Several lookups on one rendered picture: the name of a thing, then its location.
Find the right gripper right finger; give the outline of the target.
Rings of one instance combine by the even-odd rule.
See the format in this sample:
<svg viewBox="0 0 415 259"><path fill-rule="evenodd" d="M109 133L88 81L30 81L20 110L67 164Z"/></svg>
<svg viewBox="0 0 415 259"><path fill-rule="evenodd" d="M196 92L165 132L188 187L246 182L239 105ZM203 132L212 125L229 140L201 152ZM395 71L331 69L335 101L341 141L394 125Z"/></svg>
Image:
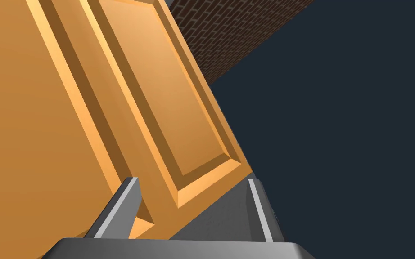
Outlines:
<svg viewBox="0 0 415 259"><path fill-rule="evenodd" d="M284 242L285 236L261 181L250 173L171 239Z"/></svg>

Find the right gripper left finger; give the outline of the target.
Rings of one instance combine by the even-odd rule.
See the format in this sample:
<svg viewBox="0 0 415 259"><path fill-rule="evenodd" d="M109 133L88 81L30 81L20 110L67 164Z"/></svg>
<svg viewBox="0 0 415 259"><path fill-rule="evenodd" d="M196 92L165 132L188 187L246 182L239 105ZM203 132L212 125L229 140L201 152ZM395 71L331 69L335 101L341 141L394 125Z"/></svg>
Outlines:
<svg viewBox="0 0 415 259"><path fill-rule="evenodd" d="M84 237L128 239L140 204L139 179L128 177L114 193Z"/></svg>

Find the orange panelled door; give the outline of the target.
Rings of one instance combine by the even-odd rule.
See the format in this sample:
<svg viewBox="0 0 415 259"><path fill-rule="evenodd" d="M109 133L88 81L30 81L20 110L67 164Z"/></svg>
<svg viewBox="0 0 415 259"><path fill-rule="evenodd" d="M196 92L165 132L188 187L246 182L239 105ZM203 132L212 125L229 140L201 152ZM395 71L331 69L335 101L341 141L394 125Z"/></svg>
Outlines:
<svg viewBox="0 0 415 259"><path fill-rule="evenodd" d="M167 240L252 172L165 0L0 0L0 259L84 237L128 177Z"/></svg>

